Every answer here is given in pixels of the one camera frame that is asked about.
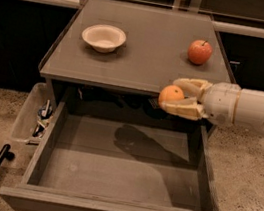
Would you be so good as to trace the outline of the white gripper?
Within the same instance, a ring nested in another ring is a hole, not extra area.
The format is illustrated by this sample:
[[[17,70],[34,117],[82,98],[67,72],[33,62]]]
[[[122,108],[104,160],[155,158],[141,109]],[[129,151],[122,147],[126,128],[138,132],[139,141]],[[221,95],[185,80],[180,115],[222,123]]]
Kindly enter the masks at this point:
[[[217,126],[229,126],[233,123],[236,100],[241,92],[238,84],[226,82],[212,84],[198,78],[178,78],[173,84],[187,93],[188,98],[160,101],[160,107],[166,113],[194,121],[205,117],[211,124]],[[203,106],[198,104],[202,97]]]

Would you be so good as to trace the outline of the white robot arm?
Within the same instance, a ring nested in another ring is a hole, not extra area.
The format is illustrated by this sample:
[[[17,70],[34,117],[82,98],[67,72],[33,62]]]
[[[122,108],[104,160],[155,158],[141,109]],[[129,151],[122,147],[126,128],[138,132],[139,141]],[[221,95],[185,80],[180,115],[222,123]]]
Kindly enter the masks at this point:
[[[159,106],[188,120],[205,118],[217,126],[239,126],[264,135],[264,91],[238,84],[178,78],[159,93]]]

